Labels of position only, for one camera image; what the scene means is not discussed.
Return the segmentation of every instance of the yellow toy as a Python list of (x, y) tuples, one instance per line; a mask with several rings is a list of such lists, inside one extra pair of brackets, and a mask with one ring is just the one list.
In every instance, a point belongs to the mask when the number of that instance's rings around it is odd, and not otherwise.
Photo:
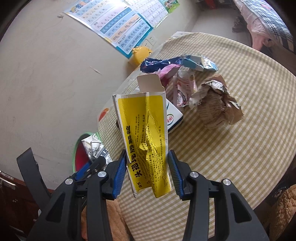
[(129, 60), (129, 63), (137, 68), (149, 55), (152, 53), (152, 50), (145, 46), (138, 46), (132, 49), (132, 57)]

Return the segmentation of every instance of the bed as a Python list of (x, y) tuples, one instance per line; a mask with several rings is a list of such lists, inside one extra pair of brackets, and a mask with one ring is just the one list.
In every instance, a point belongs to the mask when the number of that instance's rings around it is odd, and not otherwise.
[(272, 58), (296, 75), (296, 41), (275, 10), (264, 0), (233, 1), (247, 22), (252, 47), (267, 46)]

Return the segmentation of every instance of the blue plastic wrapper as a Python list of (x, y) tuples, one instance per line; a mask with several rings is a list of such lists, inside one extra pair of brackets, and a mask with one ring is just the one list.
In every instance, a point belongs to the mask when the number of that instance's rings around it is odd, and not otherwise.
[(181, 64), (194, 70), (203, 71), (204, 69), (217, 71), (218, 68), (214, 62), (202, 55), (183, 55), (176, 58), (160, 60), (154, 58), (146, 58), (140, 66), (140, 70), (144, 73), (153, 73), (170, 64)]

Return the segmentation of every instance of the plaid blanket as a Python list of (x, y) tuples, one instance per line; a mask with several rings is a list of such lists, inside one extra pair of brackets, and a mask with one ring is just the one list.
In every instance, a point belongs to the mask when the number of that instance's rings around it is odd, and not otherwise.
[(242, 0), (268, 30), (273, 41), (296, 53), (296, 42), (276, 11), (264, 0)]

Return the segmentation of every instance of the crumpled brown paper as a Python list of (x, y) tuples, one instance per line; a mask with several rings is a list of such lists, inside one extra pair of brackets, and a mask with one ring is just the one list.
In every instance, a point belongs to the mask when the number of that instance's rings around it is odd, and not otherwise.
[(225, 80), (214, 75), (205, 80), (188, 101), (189, 107), (197, 108), (197, 113), (208, 129), (224, 124), (233, 125), (244, 114), (235, 98), (231, 97)]

